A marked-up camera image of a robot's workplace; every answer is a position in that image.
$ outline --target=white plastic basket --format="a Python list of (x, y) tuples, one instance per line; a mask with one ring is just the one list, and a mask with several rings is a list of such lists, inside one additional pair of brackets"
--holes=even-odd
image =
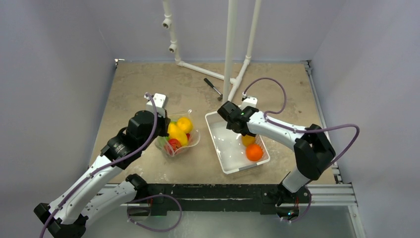
[[(189, 118), (194, 126), (194, 121), (190, 117), (191, 112), (192, 110), (190, 109), (185, 114), (170, 115), (168, 117), (171, 119), (171, 121), (177, 121), (181, 117)], [(178, 148), (175, 151), (173, 150), (172, 146), (169, 144), (169, 142), (166, 140), (165, 137), (158, 136), (155, 139), (155, 146), (159, 150), (161, 150), (164, 153), (164, 155), (169, 156), (169, 157), (175, 157), (185, 152), (189, 148), (196, 146), (198, 142), (200, 142), (200, 132), (197, 129), (193, 127), (193, 130), (189, 134), (190, 134), (190, 139), (188, 140), (188, 145), (182, 146), (181, 148)]]
[(255, 137), (255, 143), (262, 148), (262, 158), (256, 162), (250, 161), (245, 154), (246, 148), (242, 145), (241, 134), (226, 129), (227, 122), (217, 112), (207, 113), (205, 117), (214, 148), (225, 174), (249, 169), (270, 161), (270, 155), (261, 136)]

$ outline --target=vertical pole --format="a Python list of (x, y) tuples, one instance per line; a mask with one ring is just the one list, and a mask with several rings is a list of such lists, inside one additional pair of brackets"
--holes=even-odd
[(228, 14), (227, 14), (227, 36), (226, 36), (226, 55), (224, 62), (224, 82), (223, 82), (223, 100), (225, 103), (229, 96), (230, 77), (232, 76), (232, 58), (233, 58), (233, 43), (235, 40), (236, 31), (236, 16), (238, 13), (238, 0), (229, 0)]
[(173, 23), (172, 10), (170, 8), (169, 0), (163, 0), (163, 10), (165, 11), (165, 19), (168, 19), (170, 21), (170, 25), (167, 25), (166, 28), (169, 28), (171, 46), (175, 47), (173, 53), (175, 54), (175, 62), (178, 64), (181, 61), (181, 57), (179, 56), (179, 46), (178, 41), (176, 39), (175, 26)]
[(248, 41), (248, 49), (247, 49), (247, 56), (246, 56), (246, 58), (249, 60), (251, 60), (252, 47), (254, 45), (255, 31), (257, 29), (260, 8), (261, 8), (261, 0), (255, 0), (254, 15), (252, 17), (251, 32), (250, 32), (250, 38)]

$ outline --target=gray wall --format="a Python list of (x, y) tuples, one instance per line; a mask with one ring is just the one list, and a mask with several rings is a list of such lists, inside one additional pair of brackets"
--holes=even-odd
[[(115, 58), (173, 60), (161, 0), (86, 0)], [(253, 60), (309, 60), (345, 0), (262, 1)], [(244, 60), (254, 0), (240, 0), (236, 60)], [(227, 0), (172, 0), (184, 60), (224, 60)]]
[(80, 0), (0, 0), (0, 32), (0, 237), (38, 237), (34, 207), (88, 165), (114, 62)]
[[(419, 9), (418, 0), (349, 0), (313, 61), (327, 124), (361, 127), (339, 166), (369, 238), (420, 233)], [(332, 133), (338, 150), (353, 133)]]

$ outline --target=orange fruit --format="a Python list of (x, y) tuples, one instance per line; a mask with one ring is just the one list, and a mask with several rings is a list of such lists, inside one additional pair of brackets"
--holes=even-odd
[(258, 161), (263, 157), (264, 151), (263, 149), (257, 144), (251, 144), (247, 146), (245, 150), (245, 154), (250, 161)]
[(255, 137), (250, 136), (250, 135), (245, 135), (242, 136), (242, 144), (247, 147), (250, 144), (254, 144), (255, 143)]

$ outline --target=yellow lemon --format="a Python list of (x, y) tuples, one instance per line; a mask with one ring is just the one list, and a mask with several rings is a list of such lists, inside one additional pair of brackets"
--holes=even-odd
[(246, 135), (246, 136), (242, 136), (242, 144), (247, 147), (251, 144), (255, 143), (255, 137), (250, 136), (250, 135)]
[(186, 117), (178, 119), (176, 125), (185, 133), (190, 133), (193, 130), (193, 123)]

